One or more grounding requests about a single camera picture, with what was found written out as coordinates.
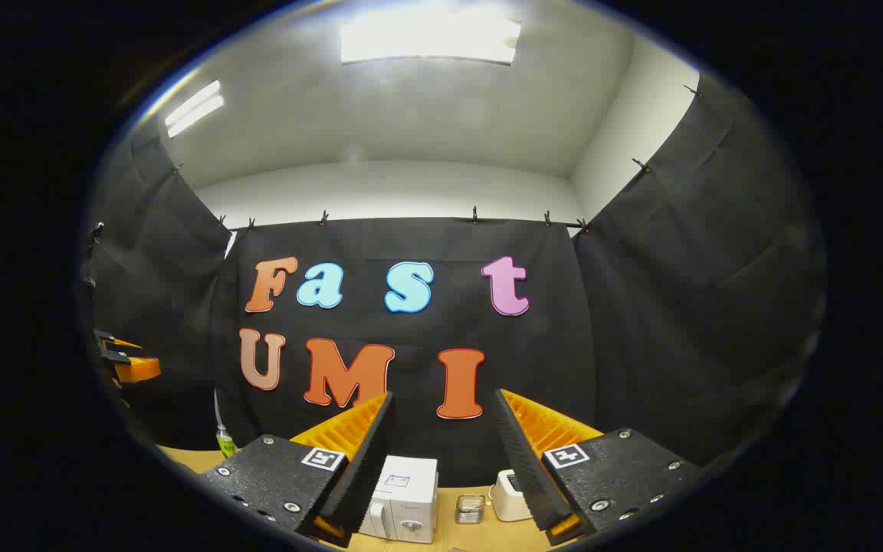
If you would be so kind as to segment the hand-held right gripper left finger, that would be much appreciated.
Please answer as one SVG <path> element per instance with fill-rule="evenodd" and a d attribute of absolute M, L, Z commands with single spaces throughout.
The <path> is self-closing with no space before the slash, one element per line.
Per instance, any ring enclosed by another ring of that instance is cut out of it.
<path fill-rule="evenodd" d="M 267 527 L 346 547 L 371 503 L 394 422 L 385 392 L 292 438 L 261 435 L 201 485 Z"/>

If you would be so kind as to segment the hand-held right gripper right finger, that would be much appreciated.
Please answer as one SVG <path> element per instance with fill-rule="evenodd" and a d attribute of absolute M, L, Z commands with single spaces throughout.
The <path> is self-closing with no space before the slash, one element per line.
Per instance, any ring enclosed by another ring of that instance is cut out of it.
<path fill-rule="evenodd" d="M 634 429 L 602 432 L 502 389 L 495 412 L 530 516 L 553 546 L 627 534 L 704 480 L 703 468 Z"/>

